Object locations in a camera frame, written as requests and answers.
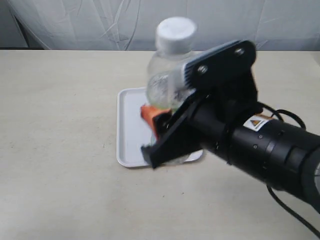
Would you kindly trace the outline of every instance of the plastic tray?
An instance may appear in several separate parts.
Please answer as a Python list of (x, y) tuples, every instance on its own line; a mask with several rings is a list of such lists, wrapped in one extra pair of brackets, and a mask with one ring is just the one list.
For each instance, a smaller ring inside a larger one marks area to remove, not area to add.
[[(140, 147), (151, 143), (152, 131), (140, 116), (140, 107), (146, 104), (146, 88), (128, 88), (118, 94), (116, 120), (116, 158), (127, 168), (148, 166)], [(185, 162), (198, 160), (203, 150), (192, 153)]]

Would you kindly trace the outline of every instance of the clear plastic bottle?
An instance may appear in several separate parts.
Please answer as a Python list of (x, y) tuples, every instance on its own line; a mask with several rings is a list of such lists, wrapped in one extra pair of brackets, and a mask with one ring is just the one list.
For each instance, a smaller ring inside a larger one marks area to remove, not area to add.
[(194, 54), (192, 43), (196, 30), (196, 24), (185, 17), (170, 17), (158, 25), (155, 36), (157, 51), (147, 68), (146, 97), (151, 105), (174, 111), (189, 96), (189, 90), (174, 87), (174, 83), (169, 81), (169, 73), (179, 62)]

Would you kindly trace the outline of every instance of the warning label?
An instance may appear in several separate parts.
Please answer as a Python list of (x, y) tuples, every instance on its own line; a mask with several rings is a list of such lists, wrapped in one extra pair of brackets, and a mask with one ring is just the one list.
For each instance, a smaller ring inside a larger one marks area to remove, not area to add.
[(272, 118), (263, 115), (254, 115), (250, 117), (243, 126), (253, 131), (259, 131)]

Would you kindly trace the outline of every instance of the white backdrop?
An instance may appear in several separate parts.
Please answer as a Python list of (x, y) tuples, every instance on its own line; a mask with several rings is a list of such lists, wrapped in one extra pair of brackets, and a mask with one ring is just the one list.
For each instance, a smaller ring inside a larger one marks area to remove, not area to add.
[(46, 49), (154, 50), (157, 24), (198, 24), (196, 50), (250, 39), (260, 50), (320, 50), (320, 0), (8, 0)]

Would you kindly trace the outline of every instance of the table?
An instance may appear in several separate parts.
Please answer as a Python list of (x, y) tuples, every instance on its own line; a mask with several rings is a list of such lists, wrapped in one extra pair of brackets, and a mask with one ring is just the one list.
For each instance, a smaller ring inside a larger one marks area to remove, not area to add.
[[(207, 153), (155, 171), (116, 160), (117, 93), (152, 52), (0, 51), (0, 239), (311, 240), (266, 187)], [(259, 99), (320, 134), (320, 52), (259, 52)], [(320, 215), (286, 193), (320, 229)]]

